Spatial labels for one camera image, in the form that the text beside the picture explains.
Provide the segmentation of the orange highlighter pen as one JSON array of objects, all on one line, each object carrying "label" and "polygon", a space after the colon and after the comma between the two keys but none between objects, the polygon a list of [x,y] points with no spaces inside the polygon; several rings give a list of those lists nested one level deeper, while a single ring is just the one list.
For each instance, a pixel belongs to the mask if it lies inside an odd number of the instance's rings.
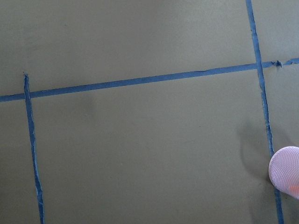
[{"label": "orange highlighter pen", "polygon": [[289,191],[292,192],[293,194],[298,194],[299,193],[299,185],[291,185],[289,187]]}]

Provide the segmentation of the pink mesh pen holder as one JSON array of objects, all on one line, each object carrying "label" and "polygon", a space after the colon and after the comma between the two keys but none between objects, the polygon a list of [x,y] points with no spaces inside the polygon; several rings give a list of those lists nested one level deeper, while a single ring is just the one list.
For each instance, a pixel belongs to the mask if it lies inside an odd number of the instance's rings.
[{"label": "pink mesh pen holder", "polygon": [[270,160],[268,173],[276,189],[295,199],[299,198],[299,194],[289,191],[291,185],[299,185],[298,147],[287,146],[278,150]]}]

